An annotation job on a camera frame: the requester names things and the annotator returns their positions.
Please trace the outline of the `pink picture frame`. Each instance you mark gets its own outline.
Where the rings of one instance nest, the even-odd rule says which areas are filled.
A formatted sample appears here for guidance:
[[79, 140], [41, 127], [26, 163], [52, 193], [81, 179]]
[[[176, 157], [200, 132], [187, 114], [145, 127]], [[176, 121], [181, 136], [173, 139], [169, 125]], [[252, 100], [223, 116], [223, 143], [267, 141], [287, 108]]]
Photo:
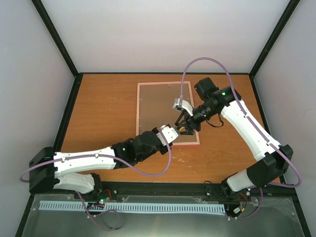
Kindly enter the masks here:
[[136, 135], [166, 124], [175, 126], [181, 112], [172, 107], [180, 90], [179, 81], [138, 83]]

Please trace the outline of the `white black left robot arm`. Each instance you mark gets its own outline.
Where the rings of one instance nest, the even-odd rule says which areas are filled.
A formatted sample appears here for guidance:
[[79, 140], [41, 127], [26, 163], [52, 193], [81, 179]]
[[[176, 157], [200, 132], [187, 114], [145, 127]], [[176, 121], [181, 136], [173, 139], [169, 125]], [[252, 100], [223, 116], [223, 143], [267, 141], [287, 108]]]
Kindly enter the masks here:
[[178, 136], [175, 128], [164, 125], [160, 129], [154, 128], [135, 138], [94, 151], [63, 153], [45, 147], [29, 162], [29, 192], [41, 194], [60, 189], [87, 194], [93, 199], [99, 198], [103, 192], [100, 176], [95, 173], [84, 175], [84, 171], [135, 169], [135, 165], [157, 152], [162, 155], [171, 153], [172, 143]]

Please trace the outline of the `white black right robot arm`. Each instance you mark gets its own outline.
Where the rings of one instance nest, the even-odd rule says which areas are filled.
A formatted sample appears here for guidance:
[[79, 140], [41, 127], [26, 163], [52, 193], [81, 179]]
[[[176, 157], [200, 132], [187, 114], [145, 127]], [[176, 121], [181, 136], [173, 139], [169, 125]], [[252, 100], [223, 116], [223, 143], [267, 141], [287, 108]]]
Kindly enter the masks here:
[[217, 115], [226, 119], [239, 133], [251, 150], [256, 163], [235, 173], [221, 182], [221, 193], [225, 199], [234, 198], [241, 190], [262, 188], [282, 176], [293, 156], [289, 145], [281, 145], [254, 118], [241, 96], [230, 86], [219, 89], [210, 78], [195, 85], [203, 104], [196, 108], [183, 100], [175, 99], [173, 109], [181, 112], [175, 126], [181, 135], [192, 135], [201, 130], [201, 124]]

